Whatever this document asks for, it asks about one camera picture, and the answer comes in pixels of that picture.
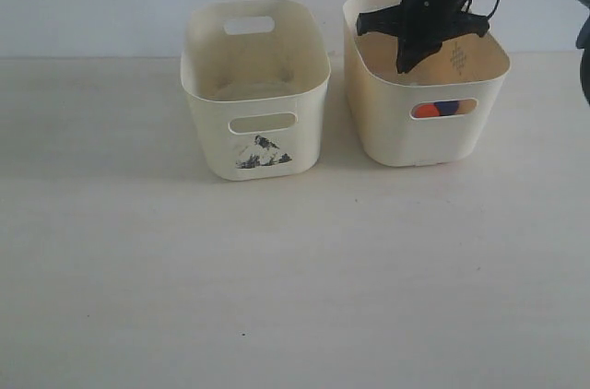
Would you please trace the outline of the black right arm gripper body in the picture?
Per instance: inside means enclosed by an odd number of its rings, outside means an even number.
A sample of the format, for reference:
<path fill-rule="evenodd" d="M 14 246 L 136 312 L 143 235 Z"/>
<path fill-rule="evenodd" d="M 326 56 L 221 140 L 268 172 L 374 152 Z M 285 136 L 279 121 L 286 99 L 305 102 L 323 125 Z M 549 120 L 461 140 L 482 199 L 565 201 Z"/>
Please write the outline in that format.
<path fill-rule="evenodd" d="M 467 0 L 401 0 L 395 6 L 363 12 L 356 20 L 357 34 L 379 32 L 409 41 L 443 43 L 468 34 L 485 36 L 487 17 L 464 10 Z"/>

